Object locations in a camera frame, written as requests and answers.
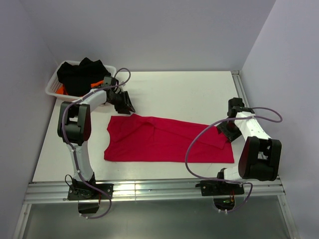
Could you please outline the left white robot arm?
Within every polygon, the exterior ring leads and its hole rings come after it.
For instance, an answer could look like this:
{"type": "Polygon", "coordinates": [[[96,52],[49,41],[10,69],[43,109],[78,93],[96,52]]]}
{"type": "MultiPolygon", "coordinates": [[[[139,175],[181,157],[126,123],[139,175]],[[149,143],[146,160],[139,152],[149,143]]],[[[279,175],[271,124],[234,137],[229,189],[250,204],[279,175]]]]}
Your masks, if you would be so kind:
{"type": "Polygon", "coordinates": [[[95,174],[90,164],[88,140],[91,136],[91,112],[98,106],[112,104],[119,114],[135,112],[129,93],[115,90],[91,90],[73,102],[60,106],[57,133],[69,149],[74,175],[71,190],[91,199],[97,193],[95,174]]]}

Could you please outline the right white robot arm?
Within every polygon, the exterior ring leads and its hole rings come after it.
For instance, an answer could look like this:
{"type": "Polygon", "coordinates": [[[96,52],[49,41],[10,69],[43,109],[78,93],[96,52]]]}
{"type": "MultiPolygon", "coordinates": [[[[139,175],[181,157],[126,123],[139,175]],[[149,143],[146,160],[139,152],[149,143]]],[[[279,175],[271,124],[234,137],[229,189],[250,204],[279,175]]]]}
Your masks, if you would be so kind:
{"type": "Polygon", "coordinates": [[[227,194],[235,181],[256,179],[274,181],[278,176],[282,143],[271,138],[260,126],[258,117],[251,112],[239,112],[217,126],[219,133],[233,142],[242,136],[245,144],[238,161],[232,168],[221,169],[216,181],[216,190],[227,194]]]}

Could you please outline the red t shirt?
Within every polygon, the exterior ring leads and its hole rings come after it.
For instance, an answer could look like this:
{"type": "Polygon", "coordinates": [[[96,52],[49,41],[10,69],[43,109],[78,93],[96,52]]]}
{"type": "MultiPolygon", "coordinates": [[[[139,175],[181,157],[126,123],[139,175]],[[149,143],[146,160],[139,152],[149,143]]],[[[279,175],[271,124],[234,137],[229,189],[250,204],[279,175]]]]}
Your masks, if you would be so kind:
{"type": "Polygon", "coordinates": [[[190,147],[206,128],[205,124],[143,117],[112,116],[107,127],[110,136],[104,159],[112,162],[234,163],[231,143],[216,127],[210,128],[190,147]]]}

